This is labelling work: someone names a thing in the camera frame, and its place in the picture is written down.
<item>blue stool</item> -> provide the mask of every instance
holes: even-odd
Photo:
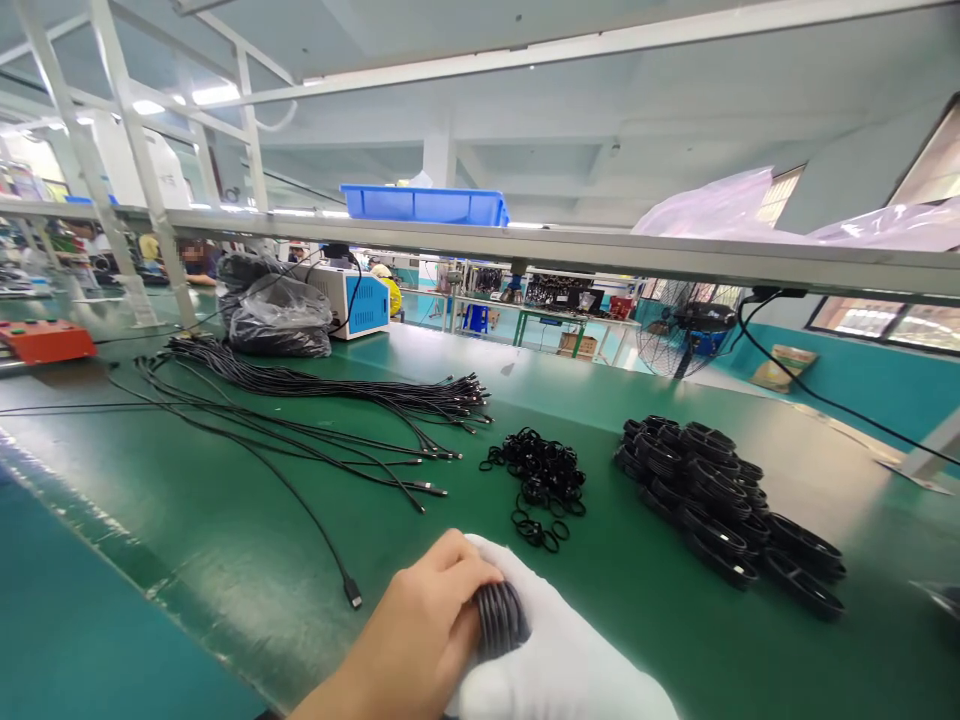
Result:
[[[463,315],[463,329],[470,329],[475,333],[487,332],[490,323],[490,308],[486,305],[467,305],[467,311]]]

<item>cardboard box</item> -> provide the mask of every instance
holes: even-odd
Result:
[[[557,355],[573,356],[573,348],[577,345],[577,333],[563,333],[560,336],[560,347],[557,349]],[[580,349],[577,351],[577,358],[586,357],[593,359],[597,352],[597,339],[589,335],[583,336],[580,343]]]
[[[560,357],[565,357],[568,360],[573,359],[573,360],[582,360],[583,362],[593,362],[593,355],[584,355],[583,353],[577,353],[577,357],[574,358],[572,350],[559,350],[557,351],[557,355],[559,355]]]

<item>factory floor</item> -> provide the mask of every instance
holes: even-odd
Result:
[[[410,323],[411,325],[418,325],[420,327],[432,328],[435,330],[440,329],[443,316],[441,314],[442,305],[440,305],[438,300],[423,295],[404,295],[403,309],[406,314],[405,322]],[[518,318],[518,313],[513,313],[509,310],[501,311],[500,317],[495,326],[488,328],[486,333],[479,334],[477,337],[484,342],[496,342],[504,345],[510,345],[513,343],[513,337],[517,329]],[[587,323],[587,329],[584,335],[595,338],[598,344],[594,362],[612,365],[614,358],[617,355],[617,348],[620,346],[622,335],[624,332],[627,332],[627,337],[624,340],[623,351],[620,353],[620,358],[617,361],[617,367],[630,372],[653,374],[653,371],[647,367],[646,363],[643,362],[637,353],[637,343],[633,330],[611,327],[606,341],[603,342],[602,346],[599,346],[600,342],[603,340],[607,327],[607,325],[602,323]],[[571,324],[567,324],[562,327],[543,325],[537,322],[536,318],[530,318],[530,320],[527,321],[527,329],[523,338],[523,347],[529,350],[556,353],[560,346],[561,335],[564,332],[575,333],[577,332],[577,328]],[[709,387],[723,388],[725,390],[733,390],[735,392],[745,393],[747,395],[755,395],[758,397],[767,397],[776,400],[784,399],[784,396],[779,393],[775,393],[771,390],[767,390],[766,388],[761,388],[745,382],[734,377],[725,370],[713,365],[707,365],[693,375],[689,376],[687,378],[687,382],[693,382],[698,385],[706,385]]]

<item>green workbench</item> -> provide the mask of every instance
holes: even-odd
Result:
[[[577,354],[580,352],[580,343],[583,342],[583,333],[586,332],[587,323],[590,318],[583,315],[571,315],[568,313],[554,313],[548,312],[545,310],[530,310],[525,307],[518,308],[520,310],[520,317],[517,320],[517,329],[513,333],[513,346],[514,347],[523,347],[523,336],[527,331],[527,318],[531,315],[537,318],[546,318],[548,320],[560,320],[565,323],[570,323],[572,325],[578,326],[580,329],[577,332],[577,339],[573,345],[573,351],[570,354],[570,357],[576,358]]]
[[[170,298],[154,300],[161,317],[175,317]],[[212,296],[197,302],[198,313],[212,312]],[[122,306],[72,311],[98,339],[136,334],[123,329],[131,317]],[[58,301],[0,303],[3,319],[65,312]],[[97,360],[7,373],[0,407],[125,402],[106,381],[108,362],[122,363],[118,377],[133,384],[127,361],[161,345],[107,344]],[[275,707],[289,710],[326,677],[393,573],[458,527],[513,547],[660,679],[688,720],[960,717],[955,638],[944,614],[909,584],[960,580],[956,499],[890,476],[854,440],[789,405],[396,324],[336,343],[331,358],[285,362],[365,380],[476,372],[493,393],[497,422],[476,436],[429,426],[464,459],[403,473],[450,491],[426,497],[424,516],[391,488],[276,457],[359,583],[359,612],[306,514],[229,440],[150,409],[0,416],[0,462],[11,474]],[[189,373],[170,372],[204,392]],[[396,418],[369,404],[227,392],[299,422],[410,440]],[[849,578],[838,594],[847,617],[821,623],[763,580],[750,592],[733,590],[639,503],[611,455],[624,419],[649,413],[721,428],[766,468],[774,509],[844,551]],[[573,445],[587,474],[587,516],[570,521],[572,537],[557,555],[514,534],[516,480],[477,469],[488,446],[526,425]]]

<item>black fan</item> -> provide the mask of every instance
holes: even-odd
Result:
[[[637,352],[657,375],[677,380],[721,354],[737,324],[742,288],[659,280],[637,310]]]

